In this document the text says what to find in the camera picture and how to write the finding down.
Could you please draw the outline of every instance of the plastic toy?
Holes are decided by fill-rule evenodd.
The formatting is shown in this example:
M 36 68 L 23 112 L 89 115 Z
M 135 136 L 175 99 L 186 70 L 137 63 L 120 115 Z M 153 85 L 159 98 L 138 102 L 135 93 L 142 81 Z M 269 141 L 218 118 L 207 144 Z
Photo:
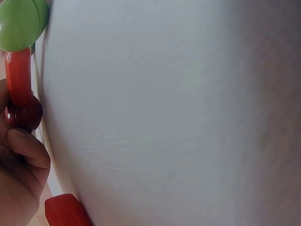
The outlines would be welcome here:
M 35 130 L 42 106 L 32 95 L 31 55 L 34 43 L 46 27 L 46 0 L 4 0 L 0 3 L 0 49 L 5 53 L 5 72 L 11 103 L 5 119 L 12 127 Z
M 92 226 L 84 206 L 72 194 L 46 200 L 45 214 L 50 226 Z
M 46 0 L 4 0 L 0 4 L 0 49 L 20 51 L 32 45 L 46 27 Z

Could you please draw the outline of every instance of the white surface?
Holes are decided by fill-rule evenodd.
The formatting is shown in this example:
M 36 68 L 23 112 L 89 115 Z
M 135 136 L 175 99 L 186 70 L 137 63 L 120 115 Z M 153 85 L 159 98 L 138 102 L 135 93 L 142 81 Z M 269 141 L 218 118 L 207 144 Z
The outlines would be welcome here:
M 46 125 L 62 185 L 96 226 L 279 222 L 261 215 L 285 183 L 265 183 L 265 136 L 294 120 L 278 110 L 296 86 L 298 5 L 54 1 Z

